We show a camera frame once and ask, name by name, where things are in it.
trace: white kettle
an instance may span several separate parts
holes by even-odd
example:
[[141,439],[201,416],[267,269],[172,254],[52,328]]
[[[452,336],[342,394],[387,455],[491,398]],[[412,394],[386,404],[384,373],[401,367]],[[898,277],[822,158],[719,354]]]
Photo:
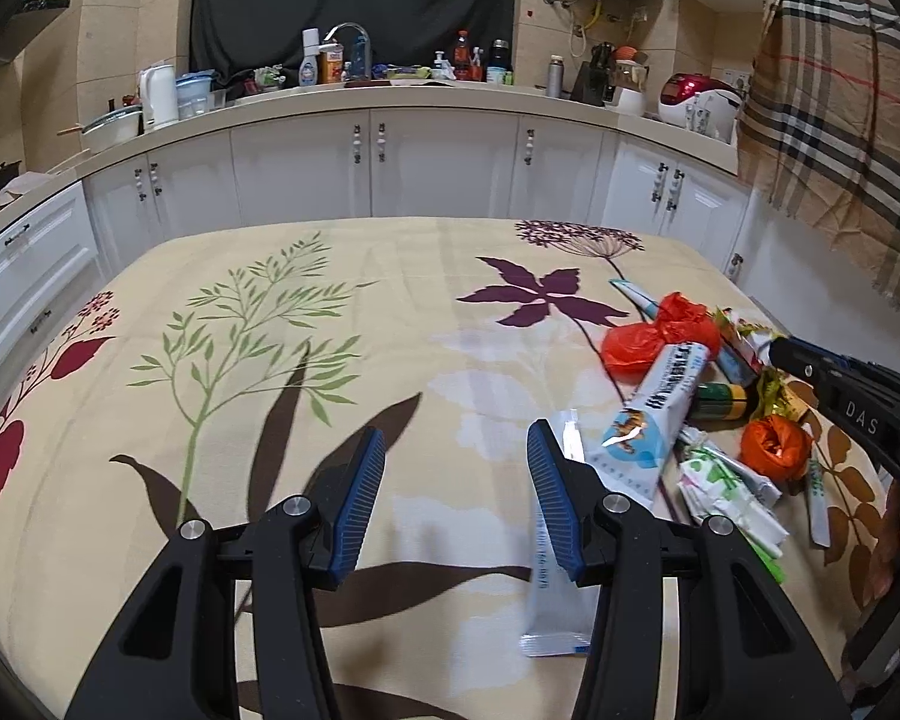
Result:
[[154,65],[141,71],[140,101],[144,106],[144,132],[179,121],[173,65]]

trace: floral tablecloth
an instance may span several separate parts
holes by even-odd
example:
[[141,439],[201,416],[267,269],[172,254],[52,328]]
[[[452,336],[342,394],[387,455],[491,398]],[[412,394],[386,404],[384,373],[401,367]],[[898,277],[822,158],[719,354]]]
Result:
[[[525,436],[567,408],[599,435],[619,408],[595,351],[607,325],[638,319],[607,283],[618,274],[657,298],[754,309],[678,242],[564,223],[342,220],[151,250],[2,409],[2,654],[63,716],[181,517],[259,517],[372,423],[389,452],[358,569],[317,598],[344,716],[569,717],[583,659],[518,648],[532,555]],[[883,493],[859,448],[811,420],[833,546],[809,546],[803,496],[785,495],[781,564],[836,670]],[[735,431],[716,437],[735,449]],[[664,479],[672,488],[673,464]],[[248,588],[238,596],[242,712],[255,716]]]

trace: silver screw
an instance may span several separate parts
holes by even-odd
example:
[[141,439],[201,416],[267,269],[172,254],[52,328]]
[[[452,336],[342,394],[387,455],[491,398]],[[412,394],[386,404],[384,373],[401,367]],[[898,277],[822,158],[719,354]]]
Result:
[[629,509],[629,500],[624,498],[623,495],[610,493],[604,498],[604,509],[607,512],[612,512],[612,514],[622,514]]
[[293,495],[283,502],[284,514],[290,514],[291,517],[301,517],[310,510],[310,501],[306,495]]
[[706,524],[717,536],[729,536],[733,533],[733,523],[727,517],[711,517]]
[[187,541],[193,541],[195,538],[203,536],[206,529],[206,523],[202,519],[191,519],[180,526],[180,536],[186,538]]

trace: plaid fabric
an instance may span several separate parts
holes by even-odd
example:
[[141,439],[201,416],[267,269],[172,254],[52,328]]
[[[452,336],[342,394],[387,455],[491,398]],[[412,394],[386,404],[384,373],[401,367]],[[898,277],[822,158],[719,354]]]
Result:
[[765,0],[740,167],[900,312],[900,18],[887,0]]

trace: green battery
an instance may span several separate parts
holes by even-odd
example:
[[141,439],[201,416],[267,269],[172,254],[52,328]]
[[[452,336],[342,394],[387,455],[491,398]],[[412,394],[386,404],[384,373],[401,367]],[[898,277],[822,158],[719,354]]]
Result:
[[754,386],[710,382],[700,384],[690,401],[690,419],[733,421],[754,412],[757,394]]

